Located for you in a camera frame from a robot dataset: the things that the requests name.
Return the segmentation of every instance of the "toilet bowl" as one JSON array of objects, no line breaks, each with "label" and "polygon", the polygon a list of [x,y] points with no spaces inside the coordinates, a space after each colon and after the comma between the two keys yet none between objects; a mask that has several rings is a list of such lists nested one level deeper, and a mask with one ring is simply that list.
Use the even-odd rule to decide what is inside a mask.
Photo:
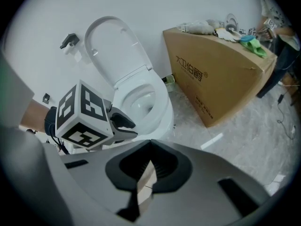
[{"label": "toilet bowl", "polygon": [[102,17],[89,26],[85,47],[99,73],[115,89],[113,106],[136,124],[134,140],[167,137],[174,125],[171,101],[131,29],[119,18]]}]

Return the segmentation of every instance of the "gray floor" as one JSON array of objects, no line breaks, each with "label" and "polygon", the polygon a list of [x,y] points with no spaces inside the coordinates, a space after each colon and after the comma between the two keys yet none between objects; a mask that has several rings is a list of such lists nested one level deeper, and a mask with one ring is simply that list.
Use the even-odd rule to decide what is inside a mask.
[{"label": "gray floor", "polygon": [[223,157],[262,185],[268,186],[277,175],[284,175],[283,181],[288,181],[300,159],[301,125],[288,93],[279,107],[285,114],[284,126],[290,136],[293,125],[296,126],[294,140],[277,123],[282,119],[277,100],[285,92],[284,87],[277,85],[264,98],[254,98],[231,119],[206,128],[176,85],[169,93],[175,128],[168,140],[199,150],[206,147],[204,151]]}]

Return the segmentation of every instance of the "white toilet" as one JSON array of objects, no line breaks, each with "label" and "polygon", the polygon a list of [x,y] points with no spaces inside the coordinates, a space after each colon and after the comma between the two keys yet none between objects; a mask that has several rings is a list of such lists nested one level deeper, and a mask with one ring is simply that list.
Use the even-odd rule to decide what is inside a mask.
[{"label": "white toilet", "polygon": [[102,17],[89,26],[85,47],[115,89],[113,106],[136,124],[134,140],[165,139],[174,125],[173,107],[164,82],[131,29],[119,18]]}]

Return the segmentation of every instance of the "green cloth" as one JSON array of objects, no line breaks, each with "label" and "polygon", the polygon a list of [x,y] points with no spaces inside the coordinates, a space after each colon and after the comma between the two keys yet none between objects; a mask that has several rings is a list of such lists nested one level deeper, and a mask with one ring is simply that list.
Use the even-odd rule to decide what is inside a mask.
[{"label": "green cloth", "polygon": [[249,42],[240,42],[242,46],[246,47],[251,52],[255,53],[259,57],[266,57],[267,53],[261,47],[259,41],[257,39],[252,39]]}]

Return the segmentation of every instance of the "cardboard box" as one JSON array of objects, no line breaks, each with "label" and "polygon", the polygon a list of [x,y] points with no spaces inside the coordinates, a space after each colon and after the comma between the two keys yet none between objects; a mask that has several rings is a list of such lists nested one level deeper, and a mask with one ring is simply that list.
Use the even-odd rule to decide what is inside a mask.
[{"label": "cardboard box", "polygon": [[277,57],[260,58],[239,43],[176,28],[163,31],[176,82],[203,123],[216,125],[242,109],[270,77]]}]

